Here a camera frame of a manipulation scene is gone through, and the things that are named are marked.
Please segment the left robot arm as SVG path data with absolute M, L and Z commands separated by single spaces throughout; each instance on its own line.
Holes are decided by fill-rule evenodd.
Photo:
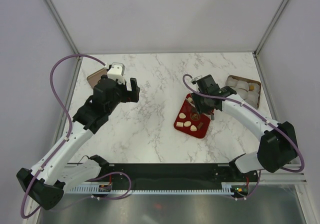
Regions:
M 66 164 L 82 145 L 109 120 L 120 103 L 139 101 L 140 88 L 135 78 L 130 79 L 131 90 L 118 79 L 103 75 L 93 88 L 93 94 L 85 101 L 71 122 L 64 137 L 30 169 L 21 168 L 16 177 L 26 197 L 32 198 L 45 210 L 51 210 L 65 192 L 85 181 L 105 181 L 110 174 L 107 161 L 98 155 L 85 163 L 65 170 Z

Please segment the steel kitchen tongs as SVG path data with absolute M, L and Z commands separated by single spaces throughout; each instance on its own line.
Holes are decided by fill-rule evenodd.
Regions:
M 192 109 L 193 109 L 194 111 L 196 111 L 196 106 L 195 106 L 193 100 L 192 100 L 192 103 L 190 103 L 190 102 L 188 102 L 187 98 L 188 98 L 188 97 L 185 98 L 185 100 L 187 101 L 187 103 L 192 107 Z M 207 116 L 208 118 L 210 118 L 211 121 L 214 121 L 214 120 L 215 120 L 215 114 L 214 114 L 214 111 L 213 111 L 213 110 L 207 111 L 207 112 L 203 112 L 202 114 L 205 115 L 205 116 Z

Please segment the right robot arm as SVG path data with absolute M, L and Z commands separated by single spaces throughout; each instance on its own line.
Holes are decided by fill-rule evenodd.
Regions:
M 287 164 L 301 156 L 295 128 L 288 121 L 280 123 L 263 116 L 232 87 L 220 87 L 211 75 L 192 78 L 191 83 L 197 87 L 191 98 L 199 114 L 214 110 L 224 112 L 240 122 L 259 141 L 257 151 L 233 159 L 234 165 L 228 169 L 233 181 L 241 181 L 251 171 L 274 173 L 284 170 Z

